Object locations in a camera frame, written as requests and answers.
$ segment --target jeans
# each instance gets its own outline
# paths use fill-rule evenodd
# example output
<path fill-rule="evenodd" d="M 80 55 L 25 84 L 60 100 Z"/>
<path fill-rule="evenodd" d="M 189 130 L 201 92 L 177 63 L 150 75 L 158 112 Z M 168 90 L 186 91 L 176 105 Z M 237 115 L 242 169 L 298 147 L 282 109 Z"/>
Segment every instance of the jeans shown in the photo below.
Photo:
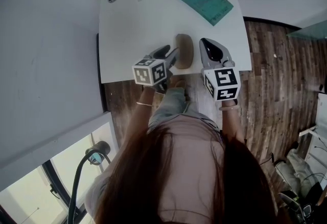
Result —
<path fill-rule="evenodd" d="M 305 198 L 310 189 L 319 181 L 311 175 L 313 173 L 310 166 L 297 154 L 296 149 L 288 152 L 287 159 L 290 164 L 280 162 L 276 165 L 276 171 L 295 194 Z"/>
<path fill-rule="evenodd" d="M 198 112 L 196 103 L 186 102 L 184 93 L 183 88 L 168 89 L 160 106 L 150 118 L 149 127 L 155 127 L 164 121 L 175 118 L 179 114 L 184 114 L 201 119 L 212 126 L 214 130 L 219 131 L 217 125 L 211 119 Z"/>

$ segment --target white table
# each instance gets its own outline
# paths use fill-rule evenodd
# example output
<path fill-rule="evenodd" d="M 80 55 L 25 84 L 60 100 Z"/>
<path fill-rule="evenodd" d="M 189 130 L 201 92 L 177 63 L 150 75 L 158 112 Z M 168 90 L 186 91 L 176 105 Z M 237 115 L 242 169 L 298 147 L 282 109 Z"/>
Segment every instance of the white table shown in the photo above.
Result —
<path fill-rule="evenodd" d="M 132 80 L 132 65 L 151 51 L 169 44 L 179 33 L 194 43 L 194 62 L 186 70 L 172 67 L 173 74 L 199 73 L 202 66 L 199 40 L 203 37 L 227 47 L 239 70 L 251 70 L 246 29 L 238 0 L 214 27 L 181 0 L 116 0 L 100 3 L 101 82 Z"/>
<path fill-rule="evenodd" d="M 326 150 L 325 145 L 327 145 L 327 94 L 318 94 L 316 125 L 300 132 L 299 136 L 307 133 L 312 134 L 312 138 L 306 155 L 306 162 L 310 165 L 313 173 L 322 173 L 325 176 L 325 178 L 316 176 L 324 189 L 327 185 L 327 155 L 324 151 Z"/>

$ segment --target bracelet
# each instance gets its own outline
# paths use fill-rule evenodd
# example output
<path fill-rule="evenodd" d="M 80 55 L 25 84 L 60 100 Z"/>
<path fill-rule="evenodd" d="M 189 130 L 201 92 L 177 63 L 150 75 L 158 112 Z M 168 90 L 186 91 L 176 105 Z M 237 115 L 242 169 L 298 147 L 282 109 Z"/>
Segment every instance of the bracelet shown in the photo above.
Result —
<path fill-rule="evenodd" d="M 149 106 L 149 107 L 152 107 L 151 104 L 143 104 L 143 103 L 140 103 L 140 102 L 136 102 L 137 104 L 140 104 L 140 105 L 145 105 L 145 106 Z"/>
<path fill-rule="evenodd" d="M 220 107 L 219 110 L 220 111 L 229 111 L 229 110 L 237 110 L 239 108 L 240 108 L 239 105 L 234 105 L 234 106 Z"/>

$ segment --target marker cube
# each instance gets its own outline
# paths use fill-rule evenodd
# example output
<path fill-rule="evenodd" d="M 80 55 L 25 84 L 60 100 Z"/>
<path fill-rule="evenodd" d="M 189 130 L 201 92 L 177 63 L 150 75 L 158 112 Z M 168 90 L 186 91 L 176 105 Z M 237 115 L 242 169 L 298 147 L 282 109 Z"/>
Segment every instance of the marker cube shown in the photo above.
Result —
<path fill-rule="evenodd" d="M 240 73 L 235 67 L 203 71 L 204 85 L 215 101 L 236 99 L 241 88 Z"/>
<path fill-rule="evenodd" d="M 141 59 L 132 68 L 136 84 L 154 86 L 167 78 L 164 60 Z"/>

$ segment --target long brown hair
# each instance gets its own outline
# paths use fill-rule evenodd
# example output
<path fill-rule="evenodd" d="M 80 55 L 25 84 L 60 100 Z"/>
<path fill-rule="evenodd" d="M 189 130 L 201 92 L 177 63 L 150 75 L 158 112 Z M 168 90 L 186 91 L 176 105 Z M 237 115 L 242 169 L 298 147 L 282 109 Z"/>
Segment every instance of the long brown hair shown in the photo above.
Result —
<path fill-rule="evenodd" d="M 254 156 L 235 138 L 224 138 L 224 147 L 223 169 L 212 148 L 216 184 L 211 223 L 275 223 L 268 182 Z M 131 137 L 98 204 L 96 224 L 162 223 L 158 207 L 172 149 L 173 135 L 167 127 Z"/>

